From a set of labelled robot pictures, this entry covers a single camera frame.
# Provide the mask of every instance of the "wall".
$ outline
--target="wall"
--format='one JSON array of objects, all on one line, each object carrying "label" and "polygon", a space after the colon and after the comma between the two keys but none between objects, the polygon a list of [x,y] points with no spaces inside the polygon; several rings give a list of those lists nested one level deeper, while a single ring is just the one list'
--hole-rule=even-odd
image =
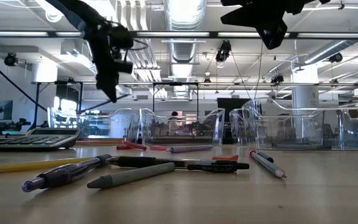
[{"label": "wall", "polygon": [[[31,84],[32,72],[27,71],[20,67],[7,67],[0,59],[0,70],[5,73],[15,84],[17,84],[28,95],[35,99],[36,86]],[[53,106],[53,97],[56,94],[56,87],[50,85],[40,94],[40,104],[44,107]],[[12,120],[18,122],[19,118],[25,118],[33,123],[34,109],[33,102],[28,100],[19,90],[11,85],[0,74],[0,101],[13,100]],[[47,113],[40,110],[38,113],[37,124],[40,125],[42,121],[47,120]],[[22,130],[27,130],[29,126],[24,126]]]}]

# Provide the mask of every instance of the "desk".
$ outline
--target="desk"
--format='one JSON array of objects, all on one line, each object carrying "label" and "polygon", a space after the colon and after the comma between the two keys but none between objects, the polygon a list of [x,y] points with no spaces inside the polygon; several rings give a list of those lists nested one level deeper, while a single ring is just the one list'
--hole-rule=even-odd
[{"label": "desk", "polygon": [[118,167],[93,170],[56,189],[21,191],[40,171],[0,174],[0,224],[110,223],[335,223],[358,224],[358,152],[267,151],[288,178],[274,178],[250,161],[247,150],[224,146],[211,152],[169,154],[79,147],[50,153],[0,153],[0,163],[99,154],[210,159],[239,154],[249,170],[211,174],[176,170],[98,191],[86,183]]}]

